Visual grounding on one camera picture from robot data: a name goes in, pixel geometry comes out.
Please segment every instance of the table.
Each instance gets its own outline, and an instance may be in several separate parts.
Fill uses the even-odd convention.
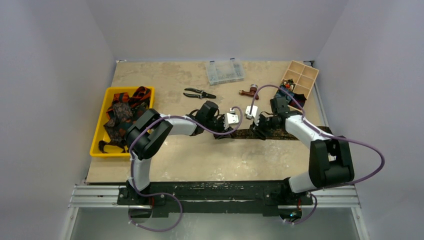
[[[241,96],[251,84],[279,85],[289,61],[244,61],[244,81],[210,86],[204,62],[118,62],[112,87],[153,86],[154,109],[163,114],[184,115],[199,109],[204,99],[183,96],[187,87],[205,90],[217,96],[208,99],[218,104],[220,112],[233,106],[244,111],[252,98]],[[255,104],[270,112],[269,99],[276,89],[264,88]],[[315,92],[305,104],[306,117],[323,125]],[[243,118],[240,129],[251,120]],[[153,157],[150,180],[158,181],[255,181],[282,180],[305,172],[309,150],[297,140],[220,139],[207,132],[194,136],[169,136]],[[125,182],[130,173],[129,158],[91,159],[86,178],[89,184]]]

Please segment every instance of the yellow bin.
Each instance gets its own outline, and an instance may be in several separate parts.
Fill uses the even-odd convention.
[[[106,111],[111,106],[112,100],[114,99],[114,95],[127,92],[128,95],[131,97],[138,88],[139,86],[118,86],[109,87],[108,89],[106,89],[106,93],[104,94],[103,98],[103,104],[101,105],[100,115],[98,116],[97,120],[97,126],[95,127],[93,141],[91,143],[90,155],[92,157],[130,157],[129,153],[122,153],[122,148],[119,148],[117,146],[107,146],[107,149],[105,149],[105,151],[108,153],[101,152],[99,150],[99,141],[111,141],[103,125],[105,125],[105,123],[109,121],[106,115]],[[148,106],[151,109],[153,108],[153,102],[155,101],[155,88],[152,86],[146,86],[146,88],[151,90],[150,104]]]

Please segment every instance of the gray floor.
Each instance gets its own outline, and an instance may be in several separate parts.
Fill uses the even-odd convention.
[[[303,209],[304,216],[309,209]],[[151,218],[144,225],[164,228],[169,218]],[[80,208],[73,229],[73,240],[238,240],[238,239],[343,239],[358,240],[350,208],[318,208],[312,217],[296,226],[283,225],[278,217],[260,214],[185,213],[180,224],[167,232],[149,232],[128,224],[128,209]]]

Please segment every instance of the wooden tabletop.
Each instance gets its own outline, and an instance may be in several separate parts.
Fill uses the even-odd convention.
[[[205,99],[188,98],[184,88],[193,87],[216,95],[207,99],[219,106],[221,113],[233,106],[244,111],[252,98],[239,95],[251,84],[279,85],[289,61],[245,61],[244,81],[210,86],[204,62],[119,62],[112,87],[153,86],[154,109],[162,114],[185,115],[199,109]],[[255,105],[270,112],[272,87],[259,92]],[[314,91],[305,104],[306,117],[322,125]],[[240,129],[249,128],[243,118]],[[204,132],[198,136],[169,136],[153,157],[151,181],[243,181],[282,180],[308,169],[309,150],[297,140],[220,139]],[[129,177],[129,158],[93,157],[87,183],[125,182]]]

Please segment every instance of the robotic arm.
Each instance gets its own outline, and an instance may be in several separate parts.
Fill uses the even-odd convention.
[[[252,111],[250,111],[251,106],[247,107],[245,116],[253,119],[250,130],[258,138],[265,140],[270,130],[283,129],[297,137],[310,151],[308,171],[284,179],[284,184],[281,186],[281,198],[298,198],[300,193],[354,179],[350,148],[346,141],[333,140],[313,131],[305,122],[309,125],[312,124],[302,118],[299,112],[290,111],[284,97],[273,98],[270,103],[273,116],[269,117],[258,114],[257,106],[253,106]],[[147,126],[161,117],[166,117],[166,115],[159,114],[154,109],[146,111],[127,130],[124,137],[128,146]],[[133,177],[139,191],[149,186],[152,156],[158,152],[168,135],[196,136],[203,133],[203,128],[194,122],[214,132],[225,133],[230,131],[231,125],[237,124],[239,119],[234,111],[219,115],[218,106],[207,101],[199,110],[184,116],[184,119],[170,118],[158,123],[151,134],[144,134],[136,141],[133,148],[135,153],[135,158],[131,159],[135,161]]]

